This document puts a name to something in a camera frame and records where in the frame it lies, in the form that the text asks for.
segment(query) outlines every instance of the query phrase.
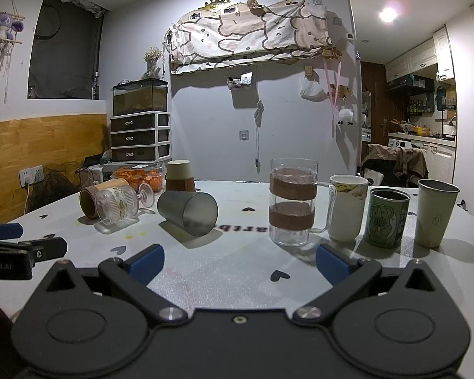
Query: mug handle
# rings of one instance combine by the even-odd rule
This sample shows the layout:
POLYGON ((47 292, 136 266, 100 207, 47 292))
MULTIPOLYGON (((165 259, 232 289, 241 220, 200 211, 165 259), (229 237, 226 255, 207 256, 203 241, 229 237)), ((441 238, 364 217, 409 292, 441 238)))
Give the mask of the mug handle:
POLYGON ((330 199, 329 199, 329 208, 326 211, 326 225, 325 225, 325 228, 323 228, 323 229, 311 228, 309 230, 309 232, 312 232, 312 233, 322 233, 322 232, 325 232, 327 229, 329 229, 329 226, 331 224, 332 214, 334 213, 335 198, 337 197, 337 190, 334 187, 334 185, 329 184, 328 182, 314 181, 313 184, 317 185, 317 186, 325 186, 329 189, 330 199))

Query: fish tank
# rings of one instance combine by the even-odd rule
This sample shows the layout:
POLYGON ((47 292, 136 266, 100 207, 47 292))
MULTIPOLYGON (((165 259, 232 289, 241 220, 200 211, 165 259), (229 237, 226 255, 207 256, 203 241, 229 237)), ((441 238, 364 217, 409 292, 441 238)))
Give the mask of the fish tank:
POLYGON ((112 99, 113 115, 145 111, 167 112, 168 83, 158 78, 146 78, 115 85, 112 99))

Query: ceiling light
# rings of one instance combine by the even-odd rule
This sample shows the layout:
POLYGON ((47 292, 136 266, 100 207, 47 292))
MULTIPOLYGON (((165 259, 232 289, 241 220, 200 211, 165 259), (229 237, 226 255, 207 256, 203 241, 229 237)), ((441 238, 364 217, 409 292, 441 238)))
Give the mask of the ceiling light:
POLYGON ((385 8, 381 13, 379 13, 379 18, 384 22, 392 22, 397 18, 397 11, 393 8, 385 8))

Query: table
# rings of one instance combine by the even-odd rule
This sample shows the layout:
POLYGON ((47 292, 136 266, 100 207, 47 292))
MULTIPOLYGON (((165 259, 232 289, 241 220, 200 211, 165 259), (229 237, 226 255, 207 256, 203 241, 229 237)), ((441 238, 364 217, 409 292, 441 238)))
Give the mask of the table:
MULTIPOLYGON (((213 195, 219 207, 215 229, 201 238, 165 221, 154 213, 155 206, 152 211, 142 208, 135 220, 106 229, 83 215, 78 195, 30 212, 16 222, 24 228, 21 240, 49 234, 63 237, 68 244, 66 258, 76 267, 95 267, 111 256, 126 260, 151 244, 161 244, 165 265, 148 287, 190 315, 196 307, 285 308, 291 315, 331 287, 314 263, 320 242, 328 242, 351 257, 374 258, 389 267, 405 267, 412 258, 421 258, 468 320, 471 345, 459 373, 474 379, 474 217, 470 214, 455 207, 441 247, 422 248, 413 243, 417 189, 403 188, 411 195, 411 203, 401 247, 375 248, 361 241, 360 233, 348 244, 331 242, 327 234, 312 234, 309 244, 285 249, 268 237, 268 184, 197 181, 196 185, 213 195), (291 278, 271 281, 276 270, 291 278)), ((320 189, 315 227, 324 225, 327 200, 327 191, 320 189)), ((9 318, 15 319, 53 262, 36 264, 31 280, 0 280, 0 308, 9 318)))

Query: vase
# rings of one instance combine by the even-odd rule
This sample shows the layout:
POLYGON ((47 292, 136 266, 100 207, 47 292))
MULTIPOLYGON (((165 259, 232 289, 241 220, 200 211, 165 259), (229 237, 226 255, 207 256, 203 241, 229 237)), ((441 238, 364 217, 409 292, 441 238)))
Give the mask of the vase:
POLYGON ((160 71, 160 68, 156 66, 156 61, 148 61, 148 72, 147 76, 148 77, 153 77, 153 78, 158 78, 158 72, 160 71))

